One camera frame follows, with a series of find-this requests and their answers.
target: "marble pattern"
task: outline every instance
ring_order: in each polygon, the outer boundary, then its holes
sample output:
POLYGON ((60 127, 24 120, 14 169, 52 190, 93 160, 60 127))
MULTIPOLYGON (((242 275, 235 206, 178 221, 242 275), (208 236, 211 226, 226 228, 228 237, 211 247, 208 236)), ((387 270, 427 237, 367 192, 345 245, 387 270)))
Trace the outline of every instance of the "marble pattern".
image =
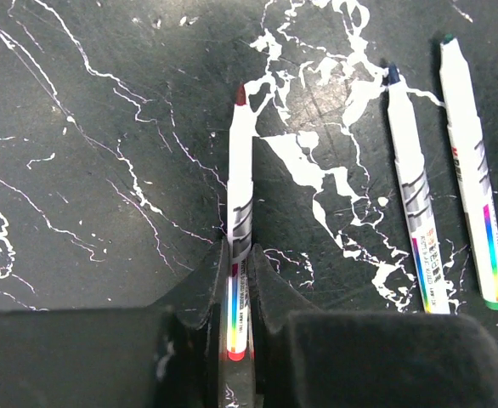
MULTIPOLYGON (((498 340, 430 66, 431 37, 455 28, 488 69, 479 25, 498 6, 422 3, 0 2, 0 309, 146 304, 192 270, 224 232, 232 101, 251 81, 255 238, 272 265, 324 308, 420 311, 383 119, 394 59, 427 137, 452 309, 498 340)), ((475 86, 482 108, 496 100, 475 86)))

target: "black surface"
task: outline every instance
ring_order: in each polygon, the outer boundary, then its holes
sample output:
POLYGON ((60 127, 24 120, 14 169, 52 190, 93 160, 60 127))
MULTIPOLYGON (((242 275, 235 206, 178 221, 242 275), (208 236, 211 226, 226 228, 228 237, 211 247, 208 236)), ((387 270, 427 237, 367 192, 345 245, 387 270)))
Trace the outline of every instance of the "black surface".
MULTIPOLYGON (((291 116, 281 120, 273 89, 254 143, 255 240, 322 309, 422 310, 377 67, 394 62, 410 87, 441 99, 436 41, 459 38, 498 213, 498 1, 296 4, 0 0, 0 310, 141 306, 180 282, 223 226, 235 90, 266 72, 281 87, 290 79, 291 116), (266 33, 280 55, 255 43, 266 33), (330 79, 317 71, 327 55, 338 63, 330 79), (300 132, 317 133, 313 151, 300 132), (335 168, 356 202, 338 193, 335 168)), ((498 340, 444 110, 412 100, 452 309, 498 340)))
MULTIPOLYGON (((226 240, 213 245, 148 307, 0 312, 0 406, 224 406, 233 395, 222 374, 243 381, 222 370, 228 253, 226 240)), ((260 398, 250 384, 243 406, 498 408, 498 348, 474 319, 323 312, 260 246, 248 263, 260 398)))

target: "white marker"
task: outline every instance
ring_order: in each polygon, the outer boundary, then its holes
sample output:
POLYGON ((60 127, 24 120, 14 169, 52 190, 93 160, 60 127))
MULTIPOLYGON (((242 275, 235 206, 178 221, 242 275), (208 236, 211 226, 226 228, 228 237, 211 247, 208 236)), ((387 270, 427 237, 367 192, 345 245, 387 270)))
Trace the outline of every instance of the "white marker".
POLYGON ((254 113, 240 86, 229 135, 227 230, 230 246, 227 350, 233 361, 243 359, 247 347, 248 290, 246 257, 252 230, 252 137, 254 113))
POLYGON ((394 65, 389 67, 388 80, 387 112, 396 157, 394 164, 399 176, 423 307, 427 313, 448 314, 450 306, 415 112, 406 93, 407 86, 400 80, 394 65))
POLYGON ((440 48, 439 75, 449 122, 447 128, 479 289, 487 307, 498 310, 498 225, 470 70, 456 38, 447 36, 440 48))

